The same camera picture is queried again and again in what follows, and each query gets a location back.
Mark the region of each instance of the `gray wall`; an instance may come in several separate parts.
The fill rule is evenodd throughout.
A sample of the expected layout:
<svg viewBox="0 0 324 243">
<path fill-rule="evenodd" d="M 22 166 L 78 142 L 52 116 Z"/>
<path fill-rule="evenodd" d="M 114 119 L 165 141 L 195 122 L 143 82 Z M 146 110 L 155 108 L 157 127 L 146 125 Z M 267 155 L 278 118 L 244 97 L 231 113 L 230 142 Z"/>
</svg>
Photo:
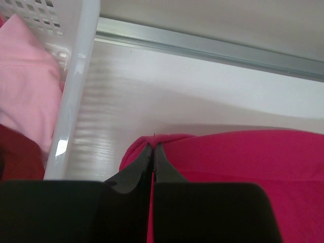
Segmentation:
<svg viewBox="0 0 324 243">
<path fill-rule="evenodd" d="M 101 15 L 324 61 L 324 0 L 101 0 Z"/>
</svg>

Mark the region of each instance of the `white plastic basket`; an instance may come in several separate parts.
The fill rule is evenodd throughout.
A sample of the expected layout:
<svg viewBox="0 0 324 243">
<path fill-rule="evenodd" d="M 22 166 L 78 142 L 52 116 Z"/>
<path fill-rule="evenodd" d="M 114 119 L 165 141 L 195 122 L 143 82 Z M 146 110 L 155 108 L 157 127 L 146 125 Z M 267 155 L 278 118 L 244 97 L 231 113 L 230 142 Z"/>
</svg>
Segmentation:
<svg viewBox="0 0 324 243">
<path fill-rule="evenodd" d="M 18 14 L 57 59 L 65 88 L 45 179 L 61 179 L 95 38 L 100 0 L 0 0 L 5 18 Z"/>
</svg>

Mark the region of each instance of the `dark red fabric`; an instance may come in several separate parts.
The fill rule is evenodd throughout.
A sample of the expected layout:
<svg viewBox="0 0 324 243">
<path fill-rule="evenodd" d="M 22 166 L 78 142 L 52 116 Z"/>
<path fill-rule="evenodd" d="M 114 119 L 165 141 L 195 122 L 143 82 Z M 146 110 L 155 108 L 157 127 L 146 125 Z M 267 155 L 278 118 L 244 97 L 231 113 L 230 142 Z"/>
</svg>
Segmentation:
<svg viewBox="0 0 324 243">
<path fill-rule="evenodd" d="M 3 125 L 0 125 L 0 153 L 5 164 L 2 181 L 43 179 L 45 169 L 39 146 Z"/>
<path fill-rule="evenodd" d="M 324 242 L 324 135 L 258 130 L 142 137 L 127 150 L 120 169 L 147 142 L 155 146 L 160 141 L 168 160 L 191 182 L 259 184 L 270 199 L 284 242 Z"/>
</svg>

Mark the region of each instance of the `silver metal edge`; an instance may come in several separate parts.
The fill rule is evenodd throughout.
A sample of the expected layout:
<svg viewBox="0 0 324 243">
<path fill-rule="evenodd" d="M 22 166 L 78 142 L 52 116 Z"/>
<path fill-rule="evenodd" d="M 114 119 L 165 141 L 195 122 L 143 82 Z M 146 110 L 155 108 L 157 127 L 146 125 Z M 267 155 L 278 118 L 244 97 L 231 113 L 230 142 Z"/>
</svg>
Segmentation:
<svg viewBox="0 0 324 243">
<path fill-rule="evenodd" d="M 96 40 L 324 82 L 324 62 L 108 18 L 99 18 Z"/>
</svg>

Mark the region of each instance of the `laundry basket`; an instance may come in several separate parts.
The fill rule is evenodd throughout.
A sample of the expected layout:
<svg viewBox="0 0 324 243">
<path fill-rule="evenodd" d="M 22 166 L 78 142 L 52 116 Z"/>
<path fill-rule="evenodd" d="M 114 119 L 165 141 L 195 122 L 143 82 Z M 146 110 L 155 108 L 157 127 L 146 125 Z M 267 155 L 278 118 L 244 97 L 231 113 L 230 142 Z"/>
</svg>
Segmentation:
<svg viewBox="0 0 324 243">
<path fill-rule="evenodd" d="M 96 33 L 100 0 L 0 0 L 5 18 L 20 15 L 57 59 L 65 88 L 45 179 L 61 179 Z"/>
</svg>

